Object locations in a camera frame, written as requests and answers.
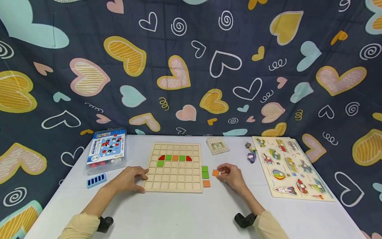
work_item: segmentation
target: beige sleeve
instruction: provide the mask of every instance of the beige sleeve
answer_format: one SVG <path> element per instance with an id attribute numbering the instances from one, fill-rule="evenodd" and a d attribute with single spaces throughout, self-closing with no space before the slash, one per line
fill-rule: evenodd
<path id="1" fill-rule="evenodd" d="M 99 222 L 99 218 L 94 215 L 74 215 L 58 239 L 89 239 L 97 231 Z"/>
<path id="2" fill-rule="evenodd" d="M 257 216 L 253 226 L 260 239 L 289 239 L 280 224 L 268 211 Z"/>

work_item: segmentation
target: heart patterned backdrop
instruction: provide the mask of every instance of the heart patterned backdrop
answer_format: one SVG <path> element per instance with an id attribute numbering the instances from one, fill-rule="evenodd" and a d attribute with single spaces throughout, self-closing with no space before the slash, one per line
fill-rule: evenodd
<path id="1" fill-rule="evenodd" d="M 295 138 L 380 238 L 380 0 L 0 6 L 1 238 L 23 238 L 92 133 L 117 127 Z"/>

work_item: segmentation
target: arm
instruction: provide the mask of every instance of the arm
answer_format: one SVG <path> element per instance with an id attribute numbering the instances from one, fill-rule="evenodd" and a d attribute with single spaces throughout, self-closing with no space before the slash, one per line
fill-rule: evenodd
<path id="1" fill-rule="evenodd" d="M 72 217 L 58 239 L 90 239 L 98 229 L 99 217 L 118 193 L 124 191 L 145 193 L 143 187 L 135 184 L 135 178 L 147 179 L 145 173 L 148 171 L 141 167 L 126 167 L 113 180 L 100 188 L 81 214 Z"/>
<path id="2" fill-rule="evenodd" d="M 219 180 L 227 182 L 247 203 L 251 212 L 257 216 L 253 226 L 262 239 L 288 239 L 284 230 L 281 228 L 272 214 L 266 211 L 256 200 L 252 192 L 244 182 L 241 170 L 236 165 L 222 164 L 217 167 L 220 175 Z"/>

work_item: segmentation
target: wooden grid board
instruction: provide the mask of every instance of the wooden grid board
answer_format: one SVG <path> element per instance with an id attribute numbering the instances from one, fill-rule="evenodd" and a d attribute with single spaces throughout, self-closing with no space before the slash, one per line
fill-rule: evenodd
<path id="1" fill-rule="evenodd" d="M 230 150 L 221 137 L 207 139 L 207 145 L 212 155 L 225 153 Z"/>
<path id="2" fill-rule="evenodd" d="M 155 142 L 148 167 L 147 192 L 203 192 L 200 144 Z"/>

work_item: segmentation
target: plastic storage box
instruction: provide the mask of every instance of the plastic storage box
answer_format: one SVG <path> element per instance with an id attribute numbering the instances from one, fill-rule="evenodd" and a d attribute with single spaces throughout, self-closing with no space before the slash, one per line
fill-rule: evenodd
<path id="1" fill-rule="evenodd" d="M 126 166 L 125 133 L 125 128 L 94 133 L 86 162 L 87 174 L 100 174 Z"/>

